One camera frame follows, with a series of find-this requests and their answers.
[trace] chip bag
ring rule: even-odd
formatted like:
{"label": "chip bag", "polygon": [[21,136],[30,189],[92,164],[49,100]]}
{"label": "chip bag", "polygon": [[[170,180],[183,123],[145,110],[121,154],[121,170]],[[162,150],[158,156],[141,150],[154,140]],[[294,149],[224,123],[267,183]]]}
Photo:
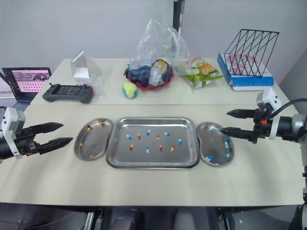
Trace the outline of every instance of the chip bag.
{"label": "chip bag", "polygon": [[193,58],[175,66],[175,71],[195,89],[202,88],[210,81],[224,77],[215,67],[200,57]]}

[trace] laptop keyboard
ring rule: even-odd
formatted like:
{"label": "laptop keyboard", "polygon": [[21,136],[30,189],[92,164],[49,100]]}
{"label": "laptop keyboard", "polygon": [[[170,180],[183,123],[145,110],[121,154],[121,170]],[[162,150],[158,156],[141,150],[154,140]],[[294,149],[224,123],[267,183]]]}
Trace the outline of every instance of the laptop keyboard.
{"label": "laptop keyboard", "polygon": [[14,106],[15,109],[20,110],[20,111],[25,111],[25,109],[29,106],[27,103],[16,103]]}

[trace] kidney-shaped metal dish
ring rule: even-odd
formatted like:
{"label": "kidney-shaped metal dish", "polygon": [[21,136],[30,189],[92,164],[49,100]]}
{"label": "kidney-shaped metal dish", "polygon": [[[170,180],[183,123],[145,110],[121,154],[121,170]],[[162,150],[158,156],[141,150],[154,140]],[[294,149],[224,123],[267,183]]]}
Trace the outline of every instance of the kidney-shaped metal dish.
{"label": "kidney-shaped metal dish", "polygon": [[192,168],[200,161],[194,123],[183,117],[120,119],[106,161],[115,168]]}
{"label": "kidney-shaped metal dish", "polygon": [[113,123],[105,118],[95,119],[86,124],[77,136],[74,145],[75,155],[85,161],[105,154]]}
{"label": "kidney-shaped metal dish", "polygon": [[205,122],[197,127],[201,158],[208,164],[221,167],[231,163],[235,149],[231,138],[219,131],[221,126]]}

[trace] table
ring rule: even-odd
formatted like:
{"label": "table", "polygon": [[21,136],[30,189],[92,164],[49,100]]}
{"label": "table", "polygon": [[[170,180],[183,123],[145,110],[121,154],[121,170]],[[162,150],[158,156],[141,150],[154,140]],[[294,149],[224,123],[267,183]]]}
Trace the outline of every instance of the table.
{"label": "table", "polygon": [[[205,89],[192,89],[181,77],[175,76],[169,85],[155,91],[139,90],[137,98],[131,100],[123,97],[122,86],[127,82],[123,72],[129,59],[98,58],[94,59],[103,72],[104,92],[102,97],[94,97],[91,104],[255,104],[259,91],[233,91],[225,80],[211,82]],[[217,70],[221,71],[215,58],[206,58]],[[70,59],[61,62],[48,81],[52,84],[60,83],[75,85],[71,73]],[[46,84],[37,94],[31,104],[50,104],[42,95],[50,87]],[[282,103],[288,102],[287,97],[278,87],[274,90]],[[79,104],[79,102],[54,101],[52,104]]]}
{"label": "table", "polygon": [[[214,87],[219,90],[223,81]],[[177,99],[174,100],[178,104],[171,100],[166,104],[142,104],[145,102],[134,100],[119,104],[118,97],[110,104],[111,99],[106,97],[108,104],[103,104],[105,101],[100,101],[101,104],[49,104],[36,97],[25,112],[25,127],[50,121],[64,124],[55,132],[37,135],[35,140],[41,144],[59,137],[75,140],[84,124],[99,117],[116,122],[125,116],[185,116],[195,125],[211,121],[224,127],[252,129],[251,119],[235,119],[226,112],[236,108],[254,109],[256,96],[250,102],[242,97],[252,97],[259,92],[232,94],[228,86],[220,91],[226,92],[225,103],[216,100],[213,104],[211,98],[205,99],[203,104],[187,104]],[[233,103],[229,103],[228,94],[236,98]],[[278,94],[282,102],[286,102],[285,95]],[[283,115],[295,113],[291,106]],[[216,168],[200,161],[193,169],[178,170],[114,169],[107,165],[105,156],[95,161],[81,161],[74,156],[74,140],[42,156],[5,160],[0,165],[0,202],[69,206],[277,206],[303,202],[300,146],[280,138],[259,139],[257,145],[233,138],[235,159],[229,166]]]}

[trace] wire file holder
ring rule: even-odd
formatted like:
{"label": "wire file holder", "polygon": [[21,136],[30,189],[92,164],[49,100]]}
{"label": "wire file holder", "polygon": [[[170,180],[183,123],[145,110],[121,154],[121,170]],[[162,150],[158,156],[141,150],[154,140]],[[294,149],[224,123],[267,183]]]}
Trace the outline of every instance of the wire file holder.
{"label": "wire file holder", "polygon": [[224,53],[230,74],[262,77],[279,32],[241,29]]}

